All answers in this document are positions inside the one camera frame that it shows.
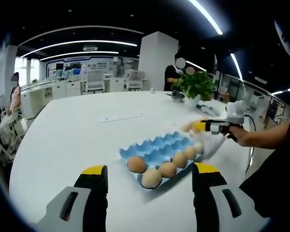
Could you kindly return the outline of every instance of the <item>white table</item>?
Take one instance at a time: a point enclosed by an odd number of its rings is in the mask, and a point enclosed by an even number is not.
[[[222,112],[217,118],[225,117],[223,103],[209,105]],[[169,123],[200,117],[198,113],[173,102],[164,92],[103,93],[51,101],[16,154],[10,178],[12,202],[28,222],[38,222],[46,205],[66,186],[73,186],[85,168],[106,164],[108,232],[195,231],[191,174],[165,192],[145,193],[120,160],[118,149],[170,132]],[[101,122],[105,117],[133,116]],[[238,186],[244,179],[248,153],[248,148],[226,140],[209,162],[229,184]]]

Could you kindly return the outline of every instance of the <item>black cable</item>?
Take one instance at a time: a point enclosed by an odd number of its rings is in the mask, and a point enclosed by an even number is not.
[[[249,118],[251,119],[251,121],[252,121],[252,123],[253,123],[253,126],[254,126],[254,128],[255,128],[255,131],[257,131],[257,129],[256,129],[256,124],[255,124],[255,121],[253,120],[252,116],[250,116],[250,115],[245,115],[245,117],[249,117]],[[247,166],[247,169],[246,169],[245,174],[248,172],[248,169],[249,169],[249,166],[250,166],[250,162],[251,162],[251,159],[252,159],[252,156],[253,156],[253,151],[254,151],[254,149],[255,149],[255,148],[252,147],[252,154],[251,154],[251,156],[250,156],[249,164],[248,164],[248,166]]]

